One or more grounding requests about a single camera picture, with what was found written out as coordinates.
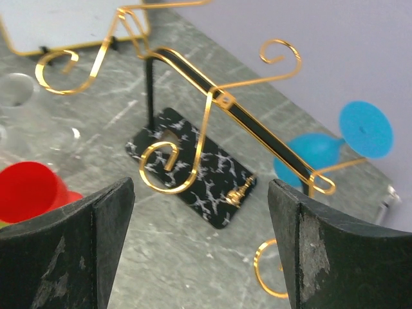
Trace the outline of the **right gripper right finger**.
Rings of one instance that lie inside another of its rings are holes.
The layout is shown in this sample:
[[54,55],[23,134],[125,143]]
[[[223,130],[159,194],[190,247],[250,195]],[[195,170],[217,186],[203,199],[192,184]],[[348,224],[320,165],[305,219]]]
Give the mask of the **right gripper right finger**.
[[411,234],[354,218],[281,180],[268,208],[292,308],[410,308]]

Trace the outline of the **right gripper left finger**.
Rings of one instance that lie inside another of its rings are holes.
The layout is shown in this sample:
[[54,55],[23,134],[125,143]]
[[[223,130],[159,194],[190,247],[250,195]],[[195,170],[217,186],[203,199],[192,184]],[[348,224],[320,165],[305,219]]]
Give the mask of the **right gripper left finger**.
[[107,308],[135,203],[130,177],[1,229],[1,308]]

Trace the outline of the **blue plastic wine glass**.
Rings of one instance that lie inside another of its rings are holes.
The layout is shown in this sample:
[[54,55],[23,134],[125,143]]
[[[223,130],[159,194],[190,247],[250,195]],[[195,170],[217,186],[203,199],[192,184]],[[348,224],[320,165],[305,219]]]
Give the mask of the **blue plastic wine glass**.
[[[340,138],[326,133],[304,133],[288,141],[287,146],[312,169],[309,188],[325,195],[335,192],[336,185],[328,174],[357,165],[368,159],[385,157],[392,149],[394,134],[387,116],[369,102],[347,103],[339,114]],[[360,158],[340,163],[341,147],[348,145]]]

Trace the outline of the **gold wine glass rack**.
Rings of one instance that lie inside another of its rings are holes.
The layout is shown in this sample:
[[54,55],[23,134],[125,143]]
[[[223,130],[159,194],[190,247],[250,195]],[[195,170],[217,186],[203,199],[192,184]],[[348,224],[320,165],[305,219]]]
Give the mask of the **gold wine glass rack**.
[[[178,146],[172,142],[156,142],[147,147],[147,149],[142,153],[140,157],[139,173],[144,181],[144,183],[152,188],[153,190],[163,193],[163,194],[180,194],[186,191],[188,188],[192,187],[193,183],[197,179],[197,175],[201,166],[201,155],[203,153],[204,144],[207,137],[207,126],[209,123],[209,117],[211,113],[211,107],[213,104],[217,105],[226,114],[230,115],[243,129],[249,132],[257,141],[259,141],[265,148],[267,148],[279,161],[281,161],[285,166],[293,171],[293,173],[299,178],[304,189],[304,193],[309,197],[312,197],[315,192],[319,192],[323,195],[331,195],[336,190],[336,184],[325,176],[325,173],[332,171],[338,171],[349,166],[357,165],[366,162],[365,157],[360,157],[351,161],[337,163],[334,165],[328,165],[322,169],[314,169],[308,164],[301,156],[299,156],[294,150],[292,150],[288,145],[281,141],[273,133],[269,134],[269,139],[265,140],[261,135],[254,130],[253,126],[258,126],[258,128],[266,131],[266,127],[257,121],[248,111],[246,111],[243,106],[238,104],[235,97],[233,97],[227,90],[229,88],[238,88],[251,86],[255,84],[261,84],[266,82],[273,82],[277,80],[289,79],[297,75],[302,67],[302,59],[299,52],[294,46],[289,42],[281,39],[270,39],[264,42],[259,50],[259,56],[261,60],[266,64],[274,64],[284,59],[283,56],[274,57],[273,59],[267,58],[265,55],[266,49],[271,44],[281,44],[286,46],[294,54],[296,65],[295,68],[290,72],[283,75],[276,75],[272,77],[244,80],[239,82],[232,82],[228,84],[216,85],[211,82],[201,71],[195,68],[191,63],[189,63],[185,58],[183,58],[177,51],[170,48],[158,48],[153,51],[149,47],[149,41],[147,35],[143,34],[141,36],[136,36],[131,26],[127,22],[127,17],[130,16],[138,29],[142,28],[142,24],[135,14],[135,10],[154,10],[162,8],[181,8],[187,6],[200,6],[205,5],[205,1],[186,1],[186,2],[173,2],[173,3],[152,3],[146,4],[142,3],[140,5],[124,5],[117,8],[115,16],[111,22],[108,33],[106,34],[102,44],[98,50],[97,56],[89,73],[87,80],[75,89],[67,90],[57,90],[53,89],[44,78],[45,67],[55,58],[69,55],[70,60],[63,69],[63,73],[68,73],[72,67],[79,61],[78,53],[72,50],[56,50],[47,51],[38,61],[35,67],[35,77],[38,83],[47,91],[57,94],[57,95],[74,95],[88,89],[94,80],[97,78],[100,67],[103,63],[104,57],[106,56],[107,50],[111,47],[115,41],[114,32],[117,29],[117,24],[122,23],[124,28],[127,30],[131,42],[136,50],[136,55],[138,58],[146,61],[146,77],[148,79],[152,76],[151,62],[154,59],[158,59],[170,65],[175,69],[180,75],[184,76],[192,85],[196,88],[201,89],[201,92],[206,96],[205,109],[203,112],[203,120],[200,132],[198,134],[198,139],[196,143],[196,152],[194,155],[194,161],[192,163],[192,170],[189,173],[187,179],[179,186],[162,189],[154,186],[147,178],[145,173],[145,165],[149,157],[159,148],[170,147],[171,155],[164,167],[166,171],[171,171],[175,165],[180,150]],[[201,83],[206,82],[208,85],[206,88],[201,88]]]

